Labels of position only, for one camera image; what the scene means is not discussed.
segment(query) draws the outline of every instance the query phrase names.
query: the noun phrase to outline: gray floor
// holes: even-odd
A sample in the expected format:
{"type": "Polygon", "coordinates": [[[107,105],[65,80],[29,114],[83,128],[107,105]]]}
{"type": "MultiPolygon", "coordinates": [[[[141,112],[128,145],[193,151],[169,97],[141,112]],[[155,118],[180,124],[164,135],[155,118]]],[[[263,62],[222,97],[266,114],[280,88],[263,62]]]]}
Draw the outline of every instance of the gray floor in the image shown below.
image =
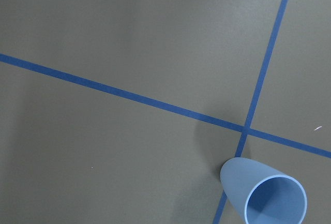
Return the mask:
{"type": "MultiPolygon", "coordinates": [[[[0,53],[243,125],[281,0],[0,0],[0,53]]],[[[331,151],[331,0],[289,0],[257,130],[331,151]]],[[[212,223],[240,133],[0,64],[1,223],[212,223]]],[[[331,160],[248,137],[328,223],[331,160]]],[[[221,224],[243,223],[227,202],[221,224]]]]}

